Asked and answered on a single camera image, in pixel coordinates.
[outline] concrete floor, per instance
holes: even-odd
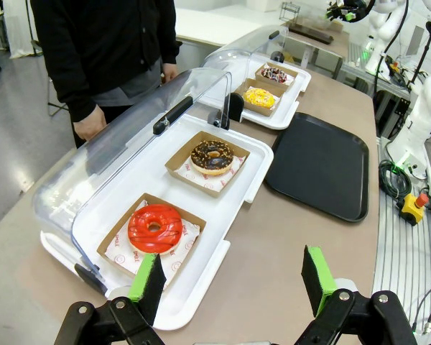
[[[75,146],[68,112],[48,116],[43,57],[0,52],[0,220],[50,167]],[[51,93],[56,102],[55,93]]]

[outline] gray shirt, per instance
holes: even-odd
[[[125,84],[93,96],[99,106],[132,106],[151,94],[161,83],[161,59]]]

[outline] black cardigan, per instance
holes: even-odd
[[[91,95],[143,73],[160,56],[175,63],[173,0],[31,0],[38,39],[57,97],[73,122]]]

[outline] person's hand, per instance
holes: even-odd
[[[177,65],[173,63],[163,63],[164,82],[167,83],[177,77]]]
[[[83,140],[93,138],[105,126],[107,126],[106,117],[99,106],[96,106],[93,112],[83,120],[73,123],[75,133]]]

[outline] white tray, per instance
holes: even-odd
[[[256,113],[255,111],[244,109],[241,113],[241,121],[243,119],[255,122],[264,127],[270,129],[286,129],[294,117],[294,114],[299,106],[297,98],[300,92],[305,92],[307,90],[308,84],[311,81],[311,75],[293,65],[286,65],[284,63],[278,63],[276,61],[271,61],[267,57],[260,55],[252,55],[249,61],[249,71],[247,78],[255,79],[255,72],[265,63],[274,63],[280,67],[284,67],[297,72],[297,77],[295,82],[282,96],[282,100],[279,103],[278,109],[271,116],[264,116]],[[231,73],[231,92],[234,92],[246,79],[246,66],[248,64],[247,57],[238,57],[236,63],[231,61],[227,63],[226,67],[223,69]],[[204,97],[201,98],[202,103],[207,103],[208,105],[215,106],[211,99],[211,94],[218,95],[221,94],[222,90],[217,88],[211,89]]]
[[[164,164],[201,130],[217,135],[250,151],[234,180],[218,198],[169,175]],[[131,278],[103,259],[96,250],[124,212],[142,194],[149,193],[189,211],[206,221],[206,227],[171,284],[163,292],[154,327],[173,330],[193,317],[221,265],[230,244],[224,241],[244,201],[251,203],[273,160],[263,142],[226,131],[195,117],[184,115],[161,137],[152,141],[75,217],[73,234],[91,261],[98,265],[108,288],[131,284]],[[54,234],[42,234],[47,251],[74,272],[80,255]]]

